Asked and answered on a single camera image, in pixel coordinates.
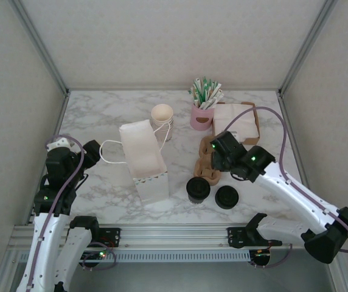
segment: stack of paper cups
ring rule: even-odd
[[[167,135],[166,141],[172,138],[174,120],[173,120],[173,109],[170,105],[156,105],[151,110],[151,125],[155,131],[156,139],[160,142],[164,140],[166,137],[167,131],[169,131]]]

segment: black cup lid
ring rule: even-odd
[[[211,186],[204,178],[191,178],[186,184],[186,192],[192,198],[205,200],[211,192]]]
[[[222,209],[232,209],[239,202],[239,194],[231,186],[219,188],[215,195],[216,204]]]

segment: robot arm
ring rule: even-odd
[[[58,257],[61,236],[69,222],[71,205],[76,197],[78,183],[83,178],[83,172],[94,166],[100,159],[100,145],[96,141],[86,143],[83,149],[82,146],[80,147],[84,151],[83,159],[81,153],[71,151],[71,146],[66,139],[48,145],[47,175],[42,178],[40,189],[34,199],[35,232],[25,272],[17,292],[68,291],[80,256],[92,238],[95,240],[98,237],[99,224],[96,217],[78,216],[70,223],[66,244]],[[57,193],[74,172],[74,177],[56,201]]]
[[[316,196],[288,173],[281,173],[279,163],[265,149],[254,146],[247,151],[228,131],[216,136],[211,144],[215,149],[212,153],[212,168],[230,172],[236,180],[249,180],[269,190],[291,207],[302,220],[302,223],[298,223],[257,214],[248,225],[252,232],[257,233],[252,234],[252,237],[304,244],[305,249],[320,262],[332,262],[347,240],[348,231],[328,213],[338,214],[338,218],[348,225],[348,207],[338,209]],[[303,196],[292,183],[309,198]],[[320,209],[311,200],[320,203],[325,209]]]

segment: purple cable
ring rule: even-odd
[[[271,265],[261,266],[261,267],[262,267],[263,269],[269,269],[269,268],[275,268],[276,266],[279,266],[279,265],[283,264],[284,262],[286,262],[286,261],[289,259],[290,255],[291,255],[291,250],[292,250],[292,249],[293,249],[293,245],[290,243],[290,244],[289,244],[288,253],[285,255],[285,257],[283,257],[282,260],[280,260],[280,261],[277,262],[277,263],[272,263]],[[251,265],[251,266],[255,266],[255,268],[256,268],[257,266],[259,266],[259,265],[257,265],[257,264],[254,263],[254,262],[251,262],[250,265]]]
[[[89,257],[91,257],[93,254],[97,254],[98,252],[100,252],[100,251],[93,251],[93,252],[89,253],[89,254],[83,259],[83,261],[82,261],[82,267],[83,267],[83,269],[89,269],[90,271],[104,271],[104,270],[106,270],[106,269],[111,269],[111,268],[113,268],[114,266],[116,266],[116,264],[117,264],[117,257],[116,257],[116,255],[114,254],[114,252],[113,252],[109,247],[107,247],[106,245],[104,245],[104,244],[101,243],[101,242],[91,242],[91,243],[89,243],[89,245],[99,245],[99,246],[102,246],[103,248],[105,248],[110,254],[112,254],[112,256],[113,256],[113,263],[112,263],[112,265],[106,266],[106,267],[104,267],[104,268],[94,268],[94,269],[93,269],[93,268],[87,267],[87,266],[85,265],[86,260],[87,260]]]
[[[56,139],[58,137],[62,137],[62,138],[66,138],[66,139],[69,139],[71,141],[74,141],[78,145],[78,147],[81,149],[81,159],[79,160],[79,164],[78,164],[77,168],[74,170],[74,172],[72,173],[72,175],[67,179],[67,181],[62,185],[62,187],[58,191],[57,196],[55,197],[54,202],[51,205],[50,211],[48,212],[46,221],[44,221],[43,228],[41,229],[41,232],[40,232],[40,235],[39,235],[38,239],[40,239],[40,238],[43,239],[43,235],[44,235],[44,233],[46,231],[48,222],[51,219],[51,215],[53,214],[54,209],[55,209],[55,207],[57,205],[59,197],[61,196],[61,194],[63,193],[64,189],[67,187],[67,185],[72,181],[74,176],[81,169],[82,163],[83,163],[83,159],[85,158],[85,152],[83,151],[82,144],[79,143],[78,140],[74,139],[73,137],[67,136],[67,135],[55,135],[55,136],[52,136],[50,139],[48,139],[46,141],[46,143],[45,143],[46,148],[47,148],[47,144],[48,143],[50,143],[53,139]],[[29,273],[29,279],[28,279],[28,285],[27,285],[28,287],[32,286],[33,275],[35,274],[35,268],[36,268],[36,263],[37,263],[37,260],[38,260],[38,255],[39,255],[39,250],[40,250],[41,243],[42,243],[41,240],[38,241],[38,244],[36,245],[36,248],[35,248],[35,253],[33,254],[32,265],[30,267],[30,273]]]
[[[279,155],[279,168],[280,171],[282,173],[282,176],[288,181],[290,180],[290,178],[287,176],[287,174],[285,173],[284,170],[284,150],[285,150],[285,144],[286,144],[286,139],[287,139],[287,126],[286,123],[284,121],[284,119],[280,116],[279,113],[277,113],[275,110],[268,108],[267,106],[255,106],[253,108],[249,108],[246,109],[244,112],[240,113],[237,117],[235,117],[235,119],[233,119],[228,126],[224,129],[225,131],[227,131],[229,129],[230,126],[232,126],[232,124],[234,122],[236,122],[240,117],[242,117],[244,114],[250,112],[250,111],[255,111],[255,110],[267,110],[272,112],[273,114],[275,114],[277,116],[277,118],[280,120],[283,128],[284,128],[284,137],[282,139],[282,146],[281,146],[281,151],[280,151],[280,155]],[[303,191],[299,186],[297,186],[295,183],[291,182],[290,185],[296,189],[301,195],[303,195],[304,197],[306,197],[309,201],[311,201],[313,204],[315,204],[317,207],[319,207],[322,211],[325,211],[326,208],[319,202],[317,202],[315,199],[313,199],[310,195],[308,195],[305,191]],[[330,215],[334,220],[336,220],[341,226],[343,226],[347,232],[348,232],[348,225],[345,224],[345,222],[342,221],[342,219],[340,219],[338,216],[336,216],[335,214],[328,212],[328,215]],[[341,252],[346,252],[348,253],[348,249],[340,249]]]

